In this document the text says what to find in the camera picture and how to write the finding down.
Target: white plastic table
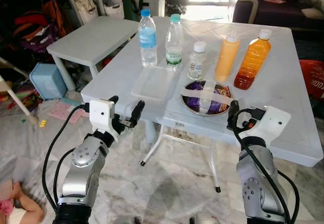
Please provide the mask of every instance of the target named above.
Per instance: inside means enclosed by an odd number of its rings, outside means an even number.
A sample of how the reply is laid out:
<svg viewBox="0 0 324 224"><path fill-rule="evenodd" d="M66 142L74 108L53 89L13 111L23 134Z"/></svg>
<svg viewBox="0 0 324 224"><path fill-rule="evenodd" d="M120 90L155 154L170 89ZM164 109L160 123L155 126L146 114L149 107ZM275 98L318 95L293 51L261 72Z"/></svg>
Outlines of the white plastic table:
<svg viewBox="0 0 324 224"><path fill-rule="evenodd" d="M157 29L158 66L166 67L165 37L170 19L154 17L154 21ZM146 104L142 119L146 122L153 121L162 126L209 137L216 141L235 144L233 133L226 129L227 113L213 117L199 116L189 111L180 101L182 88L191 82L186 74L188 56L193 50L194 42L203 40L207 43L208 60L204 78L213 80L222 39L234 28L240 35L241 45L232 73L229 79L222 84L229 86L233 97L239 100L240 108L271 105L291 114L291 120L280 137L271 143L270 149L275 157L309 167L314 166L323 158L290 29L254 24L221 24L209 21L181 20L181 23L185 30L182 73L170 89L171 96L167 103L164 106ZM258 37L263 28L271 29L273 32L270 39L271 51L250 89L247 91L237 89L233 86L233 82L247 47L252 39ZM83 100L89 102L91 99L109 99L113 95L118 95L116 113L129 116L138 101L131 91L142 70L136 35L82 90ZM147 124L147 135L153 136L154 134L150 134L150 129L151 127Z"/></svg>
<svg viewBox="0 0 324 224"><path fill-rule="evenodd" d="M89 66L92 78L98 74L96 64L136 33L138 22L98 17L47 47L68 90L75 85L62 60Z"/></svg>

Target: orange liquid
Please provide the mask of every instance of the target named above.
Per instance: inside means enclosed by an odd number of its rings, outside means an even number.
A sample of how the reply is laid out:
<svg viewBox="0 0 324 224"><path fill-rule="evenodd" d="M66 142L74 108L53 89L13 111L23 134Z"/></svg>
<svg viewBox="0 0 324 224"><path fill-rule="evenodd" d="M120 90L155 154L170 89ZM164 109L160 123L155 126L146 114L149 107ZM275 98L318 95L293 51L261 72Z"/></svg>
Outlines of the orange liquid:
<svg viewBox="0 0 324 224"><path fill-rule="evenodd" d="M240 41L229 42L227 40L224 40L215 69L214 78L216 81L222 82L227 80L228 75L231 72L231 68L235 60L239 44Z"/></svg>
<svg viewBox="0 0 324 224"><path fill-rule="evenodd" d="M269 40L257 38L251 41L241 67L236 75L234 81L235 87L243 90L249 89L270 49L271 44Z"/></svg>
<svg viewBox="0 0 324 224"><path fill-rule="evenodd" d="M253 81L254 77L247 77L238 73L234 80L234 86L239 89L247 90L251 87Z"/></svg>

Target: white bottle cap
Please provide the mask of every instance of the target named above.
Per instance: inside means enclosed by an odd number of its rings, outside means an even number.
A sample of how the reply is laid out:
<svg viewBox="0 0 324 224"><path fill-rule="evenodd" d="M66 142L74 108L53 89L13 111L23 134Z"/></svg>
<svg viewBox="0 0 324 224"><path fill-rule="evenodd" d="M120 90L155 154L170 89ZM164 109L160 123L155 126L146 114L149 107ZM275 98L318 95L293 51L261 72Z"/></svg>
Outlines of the white bottle cap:
<svg viewBox="0 0 324 224"><path fill-rule="evenodd" d="M272 34L272 31L269 29L262 29L260 34L259 34L259 38L261 39L270 39Z"/></svg>
<svg viewBox="0 0 324 224"><path fill-rule="evenodd" d="M196 43L194 43L193 50L197 53L203 53L205 52L206 45L207 44L203 41L197 41Z"/></svg>
<svg viewBox="0 0 324 224"><path fill-rule="evenodd" d="M231 43L237 42L239 40L238 34L235 29L233 29L231 33L227 35L226 40Z"/></svg>

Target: red bag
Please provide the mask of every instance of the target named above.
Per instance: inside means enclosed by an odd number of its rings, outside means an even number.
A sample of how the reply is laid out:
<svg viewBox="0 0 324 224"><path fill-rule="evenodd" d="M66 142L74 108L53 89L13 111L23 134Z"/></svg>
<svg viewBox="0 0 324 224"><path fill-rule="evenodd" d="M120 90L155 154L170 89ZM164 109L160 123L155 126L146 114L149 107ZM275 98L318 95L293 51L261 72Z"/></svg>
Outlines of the red bag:
<svg viewBox="0 0 324 224"><path fill-rule="evenodd" d="M316 100L324 101L324 62L300 60L306 89Z"/></svg>
<svg viewBox="0 0 324 224"><path fill-rule="evenodd" d="M44 13L37 12L37 11L29 11L19 16L18 18L15 18L16 26L25 23L38 24L46 27L47 25L49 25L50 19Z"/></svg>

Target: orange juice bottle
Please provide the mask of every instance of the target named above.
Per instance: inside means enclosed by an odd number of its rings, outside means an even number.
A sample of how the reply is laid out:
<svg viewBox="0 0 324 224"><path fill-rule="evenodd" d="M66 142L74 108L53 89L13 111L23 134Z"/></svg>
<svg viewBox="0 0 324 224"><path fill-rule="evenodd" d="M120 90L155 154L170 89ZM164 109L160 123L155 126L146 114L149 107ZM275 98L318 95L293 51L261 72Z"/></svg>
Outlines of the orange juice bottle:
<svg viewBox="0 0 324 224"><path fill-rule="evenodd" d="M252 85L254 78L258 74L271 49L271 44L269 43L271 33L269 29L262 29L259 38L250 42L248 51L236 75L234 81L235 87L247 90Z"/></svg>
<svg viewBox="0 0 324 224"><path fill-rule="evenodd" d="M235 30L233 30L223 42L215 69L214 78L216 81L222 82L226 81L228 78L239 48L239 44L240 41L237 33Z"/></svg>

